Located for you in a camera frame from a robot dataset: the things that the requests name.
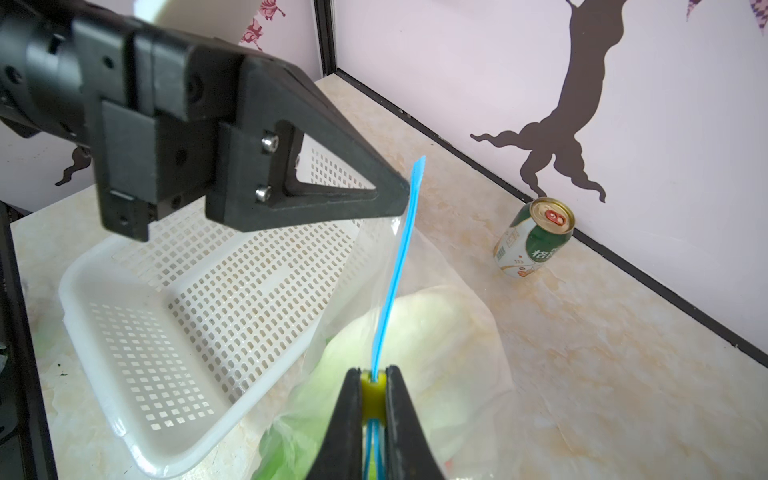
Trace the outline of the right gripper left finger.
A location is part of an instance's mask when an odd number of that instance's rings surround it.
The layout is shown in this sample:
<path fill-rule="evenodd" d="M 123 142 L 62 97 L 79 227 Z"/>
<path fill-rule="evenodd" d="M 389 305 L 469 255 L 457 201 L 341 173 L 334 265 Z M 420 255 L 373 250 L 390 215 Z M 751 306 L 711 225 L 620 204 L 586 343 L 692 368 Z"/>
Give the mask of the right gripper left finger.
<path fill-rule="evenodd" d="M 361 370 L 350 369 L 306 480 L 363 478 L 363 394 Z"/>

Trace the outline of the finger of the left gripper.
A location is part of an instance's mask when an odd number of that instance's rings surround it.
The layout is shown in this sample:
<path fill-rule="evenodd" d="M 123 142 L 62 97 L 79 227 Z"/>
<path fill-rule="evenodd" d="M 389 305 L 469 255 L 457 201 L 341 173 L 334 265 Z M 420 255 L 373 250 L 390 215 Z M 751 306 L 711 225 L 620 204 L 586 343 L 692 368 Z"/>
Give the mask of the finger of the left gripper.
<path fill-rule="evenodd" d="M 371 183 L 369 189 L 303 181 L 312 140 Z M 239 69 L 236 111 L 222 122 L 208 219 L 241 232 L 324 221 L 395 217 L 409 184 L 298 67 L 249 56 Z"/>

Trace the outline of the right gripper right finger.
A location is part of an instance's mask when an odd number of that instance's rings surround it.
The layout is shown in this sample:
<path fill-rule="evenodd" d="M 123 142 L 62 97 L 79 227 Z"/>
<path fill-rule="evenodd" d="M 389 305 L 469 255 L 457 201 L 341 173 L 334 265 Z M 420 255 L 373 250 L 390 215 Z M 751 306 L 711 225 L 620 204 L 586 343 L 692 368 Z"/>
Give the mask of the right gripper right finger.
<path fill-rule="evenodd" d="M 391 365 L 385 370 L 385 448 L 387 479 L 444 480 L 432 455 L 401 370 Z"/>

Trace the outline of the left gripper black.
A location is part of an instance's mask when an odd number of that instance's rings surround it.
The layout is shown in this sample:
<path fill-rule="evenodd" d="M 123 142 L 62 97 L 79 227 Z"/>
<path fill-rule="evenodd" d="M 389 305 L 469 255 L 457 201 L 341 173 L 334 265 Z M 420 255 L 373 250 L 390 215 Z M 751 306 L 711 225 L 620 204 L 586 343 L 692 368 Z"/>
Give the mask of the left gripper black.
<path fill-rule="evenodd" d="M 103 226 L 146 241 L 153 221 L 212 184 L 243 59 L 85 1 L 5 1 L 1 120 L 86 148 Z"/>

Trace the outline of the green lettuce toy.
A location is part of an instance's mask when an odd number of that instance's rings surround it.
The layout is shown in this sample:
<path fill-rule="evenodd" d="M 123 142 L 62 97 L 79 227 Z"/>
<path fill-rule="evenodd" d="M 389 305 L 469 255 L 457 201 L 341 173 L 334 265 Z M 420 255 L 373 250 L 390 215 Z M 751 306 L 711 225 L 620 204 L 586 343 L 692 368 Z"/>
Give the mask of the green lettuce toy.
<path fill-rule="evenodd" d="M 473 294 L 397 298 L 344 327 L 264 434 L 258 479 L 497 479 L 512 389 L 494 319 Z"/>

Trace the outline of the clear zip top bag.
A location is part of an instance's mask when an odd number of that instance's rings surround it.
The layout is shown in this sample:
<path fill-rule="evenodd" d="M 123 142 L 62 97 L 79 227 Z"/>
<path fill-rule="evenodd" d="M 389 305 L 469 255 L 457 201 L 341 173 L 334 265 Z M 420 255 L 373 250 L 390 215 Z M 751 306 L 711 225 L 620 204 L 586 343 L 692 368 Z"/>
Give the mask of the clear zip top bag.
<path fill-rule="evenodd" d="M 259 445 L 257 479 L 505 479 L 514 386 L 489 308 L 404 215 L 363 222 Z"/>

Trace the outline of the white plastic perforated basket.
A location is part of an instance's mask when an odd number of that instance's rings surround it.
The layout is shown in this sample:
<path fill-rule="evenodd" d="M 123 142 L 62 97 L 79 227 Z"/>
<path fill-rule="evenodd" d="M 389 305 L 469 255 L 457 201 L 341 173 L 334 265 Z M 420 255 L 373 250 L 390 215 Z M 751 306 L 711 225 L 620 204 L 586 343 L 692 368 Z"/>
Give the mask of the white plastic perforated basket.
<path fill-rule="evenodd" d="M 194 468 L 307 349 L 361 222 L 242 233 L 197 200 L 64 273 L 64 323 L 145 475 Z"/>

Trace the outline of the green beverage can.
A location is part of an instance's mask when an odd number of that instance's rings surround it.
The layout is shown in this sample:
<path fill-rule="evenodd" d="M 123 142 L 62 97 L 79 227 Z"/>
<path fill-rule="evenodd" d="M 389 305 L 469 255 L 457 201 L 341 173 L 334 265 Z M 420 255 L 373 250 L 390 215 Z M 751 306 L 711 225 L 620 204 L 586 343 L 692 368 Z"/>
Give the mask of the green beverage can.
<path fill-rule="evenodd" d="M 573 212 L 557 199 L 525 204 L 495 246 L 498 267 L 514 278 L 529 276 L 571 239 L 575 223 Z"/>

